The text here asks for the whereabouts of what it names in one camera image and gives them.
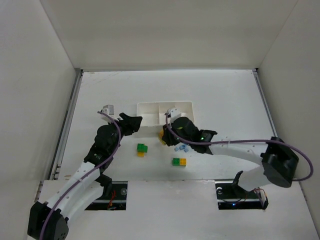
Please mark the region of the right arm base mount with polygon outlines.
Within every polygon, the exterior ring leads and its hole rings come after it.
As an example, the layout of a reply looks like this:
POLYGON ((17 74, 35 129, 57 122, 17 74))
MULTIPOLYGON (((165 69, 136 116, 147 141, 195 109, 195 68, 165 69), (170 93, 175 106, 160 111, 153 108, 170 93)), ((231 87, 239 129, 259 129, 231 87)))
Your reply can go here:
POLYGON ((269 199, 264 189, 258 187, 246 191, 232 180, 215 181, 219 210, 266 210, 269 199))

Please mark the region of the yellow lego piece with flower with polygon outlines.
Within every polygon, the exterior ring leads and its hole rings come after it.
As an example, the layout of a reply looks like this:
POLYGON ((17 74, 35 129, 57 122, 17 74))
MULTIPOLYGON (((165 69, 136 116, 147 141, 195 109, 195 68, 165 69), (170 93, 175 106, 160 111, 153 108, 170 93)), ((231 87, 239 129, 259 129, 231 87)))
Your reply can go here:
POLYGON ((166 145, 166 142, 163 140, 163 136, 164 136, 164 130, 162 129, 159 133, 158 133, 158 139, 161 142, 162 145, 166 145))

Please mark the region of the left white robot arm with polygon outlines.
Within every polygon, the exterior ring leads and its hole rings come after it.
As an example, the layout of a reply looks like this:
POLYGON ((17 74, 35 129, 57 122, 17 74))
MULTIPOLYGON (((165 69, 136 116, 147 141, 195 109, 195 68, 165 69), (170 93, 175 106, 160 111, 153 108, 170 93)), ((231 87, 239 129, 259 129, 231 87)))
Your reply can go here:
POLYGON ((118 119, 98 128, 94 143, 80 167, 66 184, 45 202, 30 209, 27 235, 34 240, 64 240, 69 224, 94 200, 108 196, 113 180, 104 175, 123 137, 140 129, 143 118, 120 113, 118 119))

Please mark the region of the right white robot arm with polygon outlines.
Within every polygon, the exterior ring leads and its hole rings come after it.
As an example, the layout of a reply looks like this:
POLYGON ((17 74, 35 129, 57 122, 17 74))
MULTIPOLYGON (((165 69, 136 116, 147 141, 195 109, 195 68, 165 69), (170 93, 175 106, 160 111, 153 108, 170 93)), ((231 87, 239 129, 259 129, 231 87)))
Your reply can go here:
POLYGON ((196 153, 212 156, 228 156, 257 165, 248 171, 241 170, 234 177, 233 184, 249 192, 268 184, 289 188, 299 162, 296 151, 280 138, 263 140, 228 140, 212 143, 217 136, 214 130, 198 129, 185 116, 165 116, 161 140, 167 146, 184 143, 196 153))

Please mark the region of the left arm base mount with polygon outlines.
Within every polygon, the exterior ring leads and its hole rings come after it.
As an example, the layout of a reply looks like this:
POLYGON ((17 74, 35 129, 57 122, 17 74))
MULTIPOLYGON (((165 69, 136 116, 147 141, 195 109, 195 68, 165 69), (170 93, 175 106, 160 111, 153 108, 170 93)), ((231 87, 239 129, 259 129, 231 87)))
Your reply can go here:
POLYGON ((127 208, 128 182, 113 181, 110 190, 94 200, 86 211, 125 211, 127 208))

